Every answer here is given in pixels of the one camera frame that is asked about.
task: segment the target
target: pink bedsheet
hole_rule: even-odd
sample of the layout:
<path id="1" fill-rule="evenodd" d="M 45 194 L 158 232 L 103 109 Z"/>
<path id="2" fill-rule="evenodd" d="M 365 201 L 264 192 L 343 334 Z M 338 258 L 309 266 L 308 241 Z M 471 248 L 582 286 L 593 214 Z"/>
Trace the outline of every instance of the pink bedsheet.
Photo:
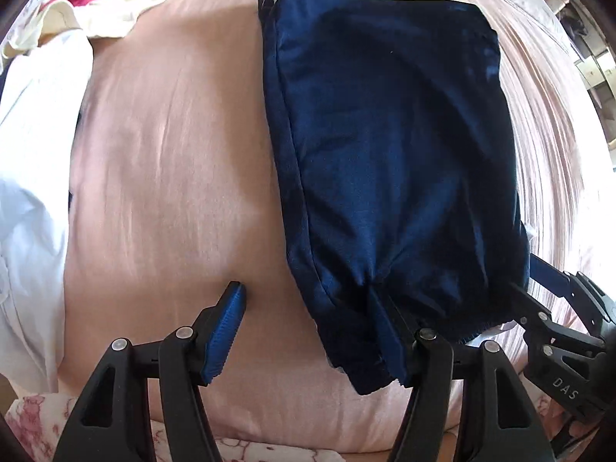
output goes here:
<path id="1" fill-rule="evenodd" d="M 286 265 L 256 1 L 169 0 L 127 38 L 94 44 L 73 149 L 61 389 L 78 394 L 113 339 L 161 339 L 239 280 L 246 316 L 203 394 L 215 433 L 386 450 L 408 391 L 391 384 L 360 397 L 329 367 Z M 477 4 L 500 36 L 523 219 L 538 231 L 532 250 L 616 293 L 610 159 L 559 28 L 515 0 L 462 1 Z M 532 290 L 557 321 L 573 322 L 563 301 Z M 497 340 L 520 369 L 520 329 Z M 449 426 L 461 384 L 452 399 Z"/>

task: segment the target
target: wrinkled fabric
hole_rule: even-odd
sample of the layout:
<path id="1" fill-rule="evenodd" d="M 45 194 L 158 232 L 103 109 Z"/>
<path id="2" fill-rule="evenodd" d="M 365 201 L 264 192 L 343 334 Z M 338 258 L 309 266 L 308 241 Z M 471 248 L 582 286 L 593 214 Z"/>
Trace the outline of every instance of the wrinkled fabric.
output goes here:
<path id="1" fill-rule="evenodd" d="M 499 62 L 496 33 L 467 3 L 270 10 L 264 92 L 287 258 L 332 365 L 359 393 L 394 373 L 373 292 L 466 341 L 512 319 L 501 283 L 528 283 Z"/>

